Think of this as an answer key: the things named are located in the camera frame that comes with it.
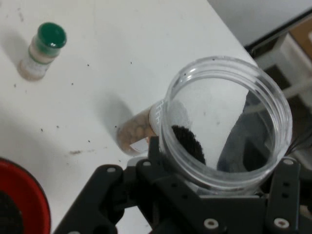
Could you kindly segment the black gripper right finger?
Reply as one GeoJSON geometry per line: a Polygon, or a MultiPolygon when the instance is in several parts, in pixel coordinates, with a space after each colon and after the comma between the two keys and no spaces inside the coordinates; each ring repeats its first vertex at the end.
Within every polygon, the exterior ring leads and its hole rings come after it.
{"type": "Polygon", "coordinates": [[[289,157],[283,158],[274,171],[265,217],[271,234],[299,231],[299,173],[300,165],[289,157]]]}

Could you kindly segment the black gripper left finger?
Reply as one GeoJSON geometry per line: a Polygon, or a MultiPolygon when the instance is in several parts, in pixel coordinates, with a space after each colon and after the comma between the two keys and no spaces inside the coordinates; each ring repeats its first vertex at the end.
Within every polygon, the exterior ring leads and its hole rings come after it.
{"type": "Polygon", "coordinates": [[[202,218],[192,214],[200,200],[179,178],[164,171],[159,140],[153,137],[147,159],[122,169],[99,166],[68,210],[58,234],[115,234],[127,208],[140,209],[154,234],[200,234],[202,218]]]}

